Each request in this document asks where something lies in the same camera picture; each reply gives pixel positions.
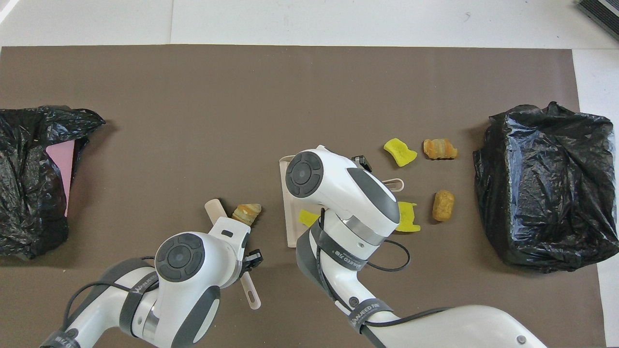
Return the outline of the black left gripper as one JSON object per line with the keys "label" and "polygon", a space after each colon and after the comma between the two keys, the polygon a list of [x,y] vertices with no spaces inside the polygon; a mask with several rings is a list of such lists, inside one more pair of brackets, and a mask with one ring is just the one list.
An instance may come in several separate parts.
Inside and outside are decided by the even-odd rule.
{"label": "black left gripper", "polygon": [[250,272],[263,262],[264,258],[260,249],[250,251],[242,260],[242,272]]}

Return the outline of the curved yellow sponge piece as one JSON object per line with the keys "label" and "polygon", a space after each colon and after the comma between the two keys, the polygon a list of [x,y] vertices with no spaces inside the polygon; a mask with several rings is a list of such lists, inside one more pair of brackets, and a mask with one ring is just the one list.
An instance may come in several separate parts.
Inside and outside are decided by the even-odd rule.
{"label": "curved yellow sponge piece", "polygon": [[409,165],[416,160],[418,153],[409,149],[408,145],[399,138],[394,137],[383,145],[383,149],[391,154],[398,167]]}

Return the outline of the sliced bread loaf piece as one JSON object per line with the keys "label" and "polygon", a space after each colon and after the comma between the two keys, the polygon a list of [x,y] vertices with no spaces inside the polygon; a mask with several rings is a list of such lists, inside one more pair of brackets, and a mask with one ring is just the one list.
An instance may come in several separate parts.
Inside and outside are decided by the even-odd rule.
{"label": "sliced bread loaf piece", "polygon": [[260,203],[241,203],[233,211],[231,218],[252,226],[262,211]]}

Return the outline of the beige plastic dustpan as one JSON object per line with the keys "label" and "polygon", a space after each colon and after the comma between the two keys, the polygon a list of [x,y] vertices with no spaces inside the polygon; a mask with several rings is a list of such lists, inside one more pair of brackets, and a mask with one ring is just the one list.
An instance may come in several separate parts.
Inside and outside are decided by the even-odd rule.
{"label": "beige plastic dustpan", "polygon": [[289,247],[307,229],[298,222],[301,209],[325,208],[371,246],[380,245],[399,224],[392,191],[352,159],[324,148],[310,148],[279,161]]}

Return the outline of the beige hand brush black bristles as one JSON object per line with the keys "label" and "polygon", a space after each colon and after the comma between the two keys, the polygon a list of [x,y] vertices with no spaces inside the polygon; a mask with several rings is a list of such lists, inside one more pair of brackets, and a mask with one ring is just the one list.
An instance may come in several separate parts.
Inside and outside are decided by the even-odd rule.
{"label": "beige hand brush black bristles", "polygon": [[[204,209],[206,210],[208,218],[210,218],[212,224],[217,222],[219,218],[227,217],[225,209],[218,198],[207,201],[207,203],[204,204]],[[243,273],[239,278],[239,281],[243,287],[249,307],[252,310],[258,310],[261,307],[261,300],[257,295],[256,287],[254,286],[254,282],[252,281],[249,272]]]}

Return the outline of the notched yellow sponge block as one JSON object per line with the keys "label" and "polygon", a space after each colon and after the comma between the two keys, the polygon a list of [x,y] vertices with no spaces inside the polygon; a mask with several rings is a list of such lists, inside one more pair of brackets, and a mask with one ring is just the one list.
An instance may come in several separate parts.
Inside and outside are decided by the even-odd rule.
{"label": "notched yellow sponge block", "polygon": [[421,226],[415,223],[415,207],[416,203],[410,203],[406,201],[399,201],[399,224],[395,228],[397,232],[419,232],[421,231]]}

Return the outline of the brown fried nugget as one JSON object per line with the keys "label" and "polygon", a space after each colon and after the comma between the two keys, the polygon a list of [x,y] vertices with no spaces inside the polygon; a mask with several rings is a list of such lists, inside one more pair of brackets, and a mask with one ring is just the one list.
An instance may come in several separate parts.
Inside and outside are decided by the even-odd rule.
{"label": "brown fried nugget", "polygon": [[432,209],[432,218],[438,222],[451,219],[455,207],[455,196],[447,190],[440,190],[435,194]]}

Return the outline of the black trash bag lined bin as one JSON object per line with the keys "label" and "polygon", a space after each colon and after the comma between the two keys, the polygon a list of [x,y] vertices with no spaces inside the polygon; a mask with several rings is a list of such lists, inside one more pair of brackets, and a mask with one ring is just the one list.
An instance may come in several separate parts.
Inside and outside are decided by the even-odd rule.
{"label": "black trash bag lined bin", "polygon": [[489,117],[472,158],[482,225],[504,264],[573,272],[619,254],[607,117],[519,105]]}

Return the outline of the pink plastic bin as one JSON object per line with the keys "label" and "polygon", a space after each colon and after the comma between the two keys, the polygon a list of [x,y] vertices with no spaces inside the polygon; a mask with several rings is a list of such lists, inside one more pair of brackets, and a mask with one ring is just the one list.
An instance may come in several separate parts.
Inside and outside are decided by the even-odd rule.
{"label": "pink plastic bin", "polygon": [[64,194],[66,198],[64,216],[68,216],[69,196],[71,189],[71,180],[73,172],[75,141],[66,141],[57,145],[51,145],[46,148],[51,160],[59,168],[60,177],[62,179]]}

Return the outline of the black trash bag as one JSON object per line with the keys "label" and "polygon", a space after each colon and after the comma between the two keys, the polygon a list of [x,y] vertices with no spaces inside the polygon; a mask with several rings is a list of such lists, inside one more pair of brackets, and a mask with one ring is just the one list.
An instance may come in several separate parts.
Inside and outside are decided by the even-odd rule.
{"label": "black trash bag", "polygon": [[0,256],[31,260],[68,240],[68,198],[48,148],[76,141],[76,163],[104,123],[68,106],[0,109]]}

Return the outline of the orange striped bread piece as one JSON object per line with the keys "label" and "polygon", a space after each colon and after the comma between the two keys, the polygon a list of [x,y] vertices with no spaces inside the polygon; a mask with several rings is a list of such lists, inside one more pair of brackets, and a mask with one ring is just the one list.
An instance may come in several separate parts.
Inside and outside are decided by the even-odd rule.
{"label": "orange striped bread piece", "polygon": [[449,139],[425,139],[423,148],[425,156],[430,160],[455,160],[458,158],[458,150]]}

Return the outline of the brown table mat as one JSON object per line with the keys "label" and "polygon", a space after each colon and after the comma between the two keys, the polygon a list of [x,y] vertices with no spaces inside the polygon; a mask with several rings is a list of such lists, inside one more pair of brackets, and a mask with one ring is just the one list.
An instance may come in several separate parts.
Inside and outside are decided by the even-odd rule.
{"label": "brown table mat", "polygon": [[[0,108],[66,105],[106,121],[86,146],[69,196],[69,238],[30,261],[0,257],[0,348],[38,348],[81,286],[108,267],[153,255],[169,236],[207,232],[204,203],[261,203],[248,248],[262,299],[241,285],[200,348],[372,348],[298,269],[287,246],[279,159],[324,145],[364,155],[375,176],[401,178],[421,231],[393,239],[412,254],[397,273],[359,278],[399,316],[488,305],[551,347],[605,346],[596,266],[550,275],[506,266],[484,233],[472,153],[489,117],[552,101],[577,112],[568,49],[225,45],[5,47]],[[383,145],[418,153],[398,167]],[[430,160],[425,139],[449,139],[455,160]],[[450,191],[450,220],[432,218]]]}

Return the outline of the dark grey ribbed device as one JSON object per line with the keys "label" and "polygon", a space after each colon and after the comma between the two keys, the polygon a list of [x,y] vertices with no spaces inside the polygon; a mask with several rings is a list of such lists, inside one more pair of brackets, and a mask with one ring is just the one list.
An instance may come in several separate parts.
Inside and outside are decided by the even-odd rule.
{"label": "dark grey ribbed device", "polygon": [[575,6],[619,42],[619,0],[578,0]]}

